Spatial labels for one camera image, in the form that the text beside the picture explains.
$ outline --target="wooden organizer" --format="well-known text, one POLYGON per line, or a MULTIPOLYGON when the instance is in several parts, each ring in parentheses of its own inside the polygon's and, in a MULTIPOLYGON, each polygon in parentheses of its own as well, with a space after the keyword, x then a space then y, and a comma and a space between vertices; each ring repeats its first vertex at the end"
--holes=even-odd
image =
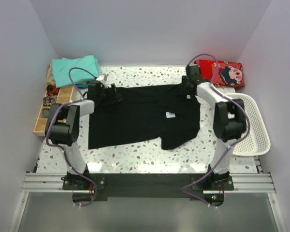
MULTIPOLYGON (((69 101, 74 101, 76 96, 76 89, 74 86, 61 87, 59 93, 56 97, 56 103, 68 103, 69 101)), ((38 136, 45 137, 45 126, 47 118, 43 118, 43 109, 50 109, 49 106, 44 106, 43 102, 40 107, 39 116, 35 122, 33 133, 38 136)))

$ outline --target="white laundry basket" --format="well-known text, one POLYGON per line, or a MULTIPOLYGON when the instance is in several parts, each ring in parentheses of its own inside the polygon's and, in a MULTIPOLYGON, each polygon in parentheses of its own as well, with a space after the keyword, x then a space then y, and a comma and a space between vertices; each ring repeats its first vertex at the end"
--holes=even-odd
POLYGON ((267 153, 271 147, 271 142, 255 100, 242 93, 228 93, 227 95, 244 101, 245 112, 251 125, 248 137, 235 146, 233 154, 237 156, 259 156, 267 153))

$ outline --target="clothing tag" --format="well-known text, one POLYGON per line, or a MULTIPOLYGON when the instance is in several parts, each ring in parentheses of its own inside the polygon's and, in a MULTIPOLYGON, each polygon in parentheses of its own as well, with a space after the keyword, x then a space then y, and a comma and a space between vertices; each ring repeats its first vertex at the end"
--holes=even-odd
POLYGON ((175 117, 175 114, 174 113, 165 112, 165 114, 166 114, 166 118, 175 117))

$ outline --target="black cloth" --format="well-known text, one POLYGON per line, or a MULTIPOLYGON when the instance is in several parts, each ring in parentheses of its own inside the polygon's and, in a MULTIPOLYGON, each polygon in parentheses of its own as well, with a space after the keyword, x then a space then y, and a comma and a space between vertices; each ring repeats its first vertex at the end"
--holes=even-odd
POLYGON ((121 102, 101 105, 89 119, 88 148, 161 137, 161 148, 174 149, 197 136, 200 104, 180 94, 180 85, 117 88, 121 102), (175 113, 167 118, 166 113, 175 113))

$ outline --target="white tabletop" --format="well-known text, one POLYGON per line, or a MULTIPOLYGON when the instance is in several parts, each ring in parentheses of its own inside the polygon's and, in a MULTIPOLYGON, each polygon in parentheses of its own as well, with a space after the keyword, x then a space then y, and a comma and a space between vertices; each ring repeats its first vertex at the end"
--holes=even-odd
MULTIPOLYGON (((100 67, 107 83, 117 87, 140 87, 181 83, 185 67, 100 67)), ((220 88, 234 92, 233 88, 220 88)), ((89 116, 80 118, 78 144, 91 173, 205 173, 211 162, 217 138, 213 132, 214 110, 201 98, 198 136, 174 150, 162 150, 161 139, 88 150, 89 116)), ((65 173, 66 164, 58 148, 43 142, 38 173, 65 173)), ((234 156, 231 173, 257 173, 253 157, 234 156)))

